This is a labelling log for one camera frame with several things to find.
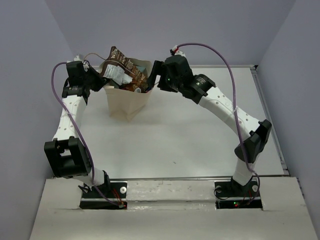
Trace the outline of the brown snack bag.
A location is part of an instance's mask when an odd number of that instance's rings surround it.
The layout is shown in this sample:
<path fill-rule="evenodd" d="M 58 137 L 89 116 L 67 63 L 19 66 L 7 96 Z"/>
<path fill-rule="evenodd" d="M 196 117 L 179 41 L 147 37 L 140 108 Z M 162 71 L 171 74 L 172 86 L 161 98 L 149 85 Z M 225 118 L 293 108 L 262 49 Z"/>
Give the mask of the brown snack bag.
<path fill-rule="evenodd" d="M 133 60 L 126 57 L 116 46 L 112 46 L 108 58 L 104 61 L 101 76 L 111 79 L 126 91 L 146 93 L 148 77 Z"/>

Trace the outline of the brown paper bag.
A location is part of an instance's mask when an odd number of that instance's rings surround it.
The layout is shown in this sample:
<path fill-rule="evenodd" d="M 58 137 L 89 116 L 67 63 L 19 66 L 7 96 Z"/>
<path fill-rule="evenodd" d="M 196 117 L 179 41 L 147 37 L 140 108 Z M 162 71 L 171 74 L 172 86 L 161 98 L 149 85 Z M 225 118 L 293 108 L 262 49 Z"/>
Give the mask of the brown paper bag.
<path fill-rule="evenodd" d="M 137 66 L 146 67 L 147 78 L 149 77 L 152 70 L 152 63 L 150 61 L 130 57 L 127 58 L 133 60 L 133 63 Z M 101 72 L 104 62 L 101 63 L 98 68 L 98 73 L 101 77 L 103 77 Z M 154 88 L 147 90 L 145 93 L 132 92 L 120 89 L 111 79 L 105 79 L 107 80 L 107 83 L 103 86 L 103 89 L 107 96 L 109 116 L 122 121 L 131 121 L 140 112 L 147 104 Z"/>

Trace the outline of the light blue cassava chips bag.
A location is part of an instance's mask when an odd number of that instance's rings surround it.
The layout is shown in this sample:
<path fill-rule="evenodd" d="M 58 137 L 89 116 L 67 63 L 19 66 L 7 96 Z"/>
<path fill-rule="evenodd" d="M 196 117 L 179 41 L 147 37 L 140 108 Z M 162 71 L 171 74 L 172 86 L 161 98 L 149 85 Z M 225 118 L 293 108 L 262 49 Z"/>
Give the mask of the light blue cassava chips bag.
<path fill-rule="evenodd" d="M 147 75 L 147 74 L 148 74 L 146 67 L 144 67 L 144 66 L 136 66 L 136 68 L 137 68 L 141 73 L 143 73 L 144 75 Z"/>

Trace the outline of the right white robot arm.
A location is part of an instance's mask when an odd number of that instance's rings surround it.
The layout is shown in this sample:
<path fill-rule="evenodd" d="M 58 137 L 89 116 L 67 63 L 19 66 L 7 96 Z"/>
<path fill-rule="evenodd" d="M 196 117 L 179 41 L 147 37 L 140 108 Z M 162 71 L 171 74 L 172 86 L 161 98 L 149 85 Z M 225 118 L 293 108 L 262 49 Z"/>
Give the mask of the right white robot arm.
<path fill-rule="evenodd" d="M 228 189 L 235 196 L 242 196 L 256 175 L 256 160 L 269 140 L 271 122 L 258 120 L 237 107 L 208 76 L 194 74 L 184 56 L 173 55 L 165 61 L 154 61 L 147 82 L 155 83 L 156 77 L 160 77 L 157 85 L 160 90 L 182 94 L 211 112 L 236 134 L 239 140 L 234 149 L 237 163 Z"/>

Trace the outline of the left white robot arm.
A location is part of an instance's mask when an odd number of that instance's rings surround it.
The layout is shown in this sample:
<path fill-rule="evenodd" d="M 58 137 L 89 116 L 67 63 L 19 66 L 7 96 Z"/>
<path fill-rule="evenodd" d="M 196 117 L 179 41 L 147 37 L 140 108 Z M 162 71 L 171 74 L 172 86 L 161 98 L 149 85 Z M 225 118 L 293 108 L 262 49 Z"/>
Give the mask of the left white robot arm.
<path fill-rule="evenodd" d="M 57 130 L 52 140 L 45 142 L 44 152 L 56 178 L 75 179 L 93 187 L 97 196 L 110 194 L 111 183 L 104 170 L 97 169 L 89 147 L 80 131 L 83 114 L 92 91 L 99 91 L 106 79 L 88 61 L 74 60 L 58 63 L 64 65 L 67 79 L 62 94 L 55 89 L 55 73 L 51 76 L 51 89 L 62 107 Z"/>

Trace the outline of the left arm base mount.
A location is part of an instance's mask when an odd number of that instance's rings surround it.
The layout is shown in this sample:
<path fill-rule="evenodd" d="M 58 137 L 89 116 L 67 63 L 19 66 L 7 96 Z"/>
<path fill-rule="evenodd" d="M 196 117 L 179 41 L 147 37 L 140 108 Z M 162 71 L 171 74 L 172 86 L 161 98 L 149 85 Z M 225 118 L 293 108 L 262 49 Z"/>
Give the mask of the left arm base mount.
<path fill-rule="evenodd" d="M 127 209 L 127 181 L 111 181 L 110 189 L 105 186 L 97 188 L 101 194 L 87 184 L 79 185 L 81 199 L 79 207 L 83 210 L 126 210 Z"/>

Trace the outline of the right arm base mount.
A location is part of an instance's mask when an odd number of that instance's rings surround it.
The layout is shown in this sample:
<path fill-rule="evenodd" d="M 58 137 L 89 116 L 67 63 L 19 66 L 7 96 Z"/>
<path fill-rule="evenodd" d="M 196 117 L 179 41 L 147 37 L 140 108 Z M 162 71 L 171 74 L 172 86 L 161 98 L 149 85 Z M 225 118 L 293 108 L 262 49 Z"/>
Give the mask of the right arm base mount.
<path fill-rule="evenodd" d="M 252 180 L 245 190 L 233 189 L 231 181 L 215 181 L 215 207 L 218 210 L 262 209 L 260 193 L 256 196 L 257 190 L 258 183 L 255 180 Z"/>

